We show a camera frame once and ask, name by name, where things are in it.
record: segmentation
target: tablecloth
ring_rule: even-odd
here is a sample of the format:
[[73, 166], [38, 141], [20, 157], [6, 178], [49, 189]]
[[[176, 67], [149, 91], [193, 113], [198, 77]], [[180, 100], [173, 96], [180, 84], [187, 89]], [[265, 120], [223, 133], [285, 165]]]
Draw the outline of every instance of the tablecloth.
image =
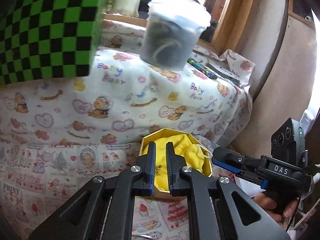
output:
[[[133, 25], [106, 22], [104, 47], [88, 77], [0, 88], [0, 138], [54, 145], [126, 143], [171, 128], [228, 145], [250, 118], [248, 80], [254, 64], [231, 51], [223, 55], [239, 76], [238, 86], [221, 77], [211, 80], [189, 63], [180, 72], [163, 70], [140, 60], [143, 33]], [[209, 56], [193, 52], [193, 59], [216, 64], [214, 53], [195, 49]]]
[[[217, 146], [196, 136], [212, 152]], [[92, 176], [110, 178], [134, 165], [139, 143], [41, 145], [0, 143], [0, 212], [24, 240]], [[233, 175], [215, 165], [213, 176]], [[188, 240], [187, 200], [136, 197], [132, 233]]]
[[[93, 176], [116, 176], [134, 165], [143, 136], [181, 130], [212, 151], [249, 121], [254, 63], [232, 51], [219, 58], [195, 47], [190, 57], [202, 64], [228, 62], [238, 86], [211, 80], [188, 63], [180, 72], [163, 70], [140, 60], [143, 33], [105, 21], [88, 77], [0, 88], [0, 205], [23, 239]], [[134, 215], [134, 233], [189, 239], [186, 201], [137, 198]]]

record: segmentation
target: yellow cloth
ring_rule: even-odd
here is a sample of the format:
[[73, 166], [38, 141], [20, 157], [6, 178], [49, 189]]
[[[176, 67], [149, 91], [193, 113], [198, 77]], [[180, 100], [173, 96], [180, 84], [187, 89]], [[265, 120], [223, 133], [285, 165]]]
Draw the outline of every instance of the yellow cloth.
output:
[[[181, 155], [185, 158], [187, 166], [203, 173], [202, 166], [204, 165], [204, 156], [202, 150], [196, 144], [193, 144], [186, 134], [174, 135], [166, 138], [159, 138], [155, 140], [156, 143], [156, 167], [161, 165], [158, 169], [160, 175], [155, 176], [155, 186], [164, 191], [169, 191], [167, 164], [165, 158], [165, 147], [167, 142], [172, 142], [175, 154]], [[147, 154], [148, 145], [142, 152], [142, 155]]]

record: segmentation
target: wall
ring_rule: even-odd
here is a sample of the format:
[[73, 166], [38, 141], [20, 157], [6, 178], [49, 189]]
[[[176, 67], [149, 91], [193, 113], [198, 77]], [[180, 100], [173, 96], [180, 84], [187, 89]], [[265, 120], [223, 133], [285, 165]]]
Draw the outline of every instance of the wall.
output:
[[241, 154], [270, 155], [271, 135], [308, 107], [316, 72], [316, 32], [289, 16], [278, 57], [252, 106], [248, 125], [232, 142]]
[[255, 99], [267, 80], [278, 55], [287, 16], [286, 0], [255, 0], [248, 23], [247, 35], [237, 49], [243, 57], [256, 64], [252, 72], [250, 94]]

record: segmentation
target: silver screw head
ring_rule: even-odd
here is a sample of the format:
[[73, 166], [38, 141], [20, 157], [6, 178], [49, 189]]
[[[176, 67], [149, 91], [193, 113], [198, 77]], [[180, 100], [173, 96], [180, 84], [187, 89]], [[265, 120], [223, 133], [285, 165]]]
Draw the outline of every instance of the silver screw head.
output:
[[140, 166], [134, 165], [130, 168], [132, 172], [139, 172], [141, 170]]
[[103, 177], [95, 176], [92, 180], [93, 180], [94, 183], [98, 184], [98, 183], [101, 183], [103, 181]]
[[183, 171], [183, 172], [186, 172], [186, 173], [189, 173], [189, 172], [192, 171], [192, 168], [191, 168], [191, 167], [188, 167], [188, 166], [184, 166], [184, 167], [182, 167], [182, 171]]
[[226, 176], [222, 176], [219, 178], [219, 181], [223, 184], [228, 184], [230, 182], [230, 179]]

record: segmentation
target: white string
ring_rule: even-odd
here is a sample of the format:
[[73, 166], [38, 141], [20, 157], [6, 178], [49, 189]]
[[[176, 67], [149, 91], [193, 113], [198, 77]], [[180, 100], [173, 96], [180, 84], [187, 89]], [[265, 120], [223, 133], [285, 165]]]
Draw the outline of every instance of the white string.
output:
[[[211, 158], [213, 157], [212, 153], [211, 153], [206, 147], [204, 147], [204, 146], [201, 145], [201, 144], [196, 144], [196, 145], [198, 146], [200, 152], [202, 153], [202, 155], [203, 155], [205, 158], [211, 159]], [[203, 153], [203, 151], [202, 151], [201, 148], [204, 149], [205, 151], [207, 151], [207, 152], [209, 153], [209, 156], [205, 155], [205, 154]]]

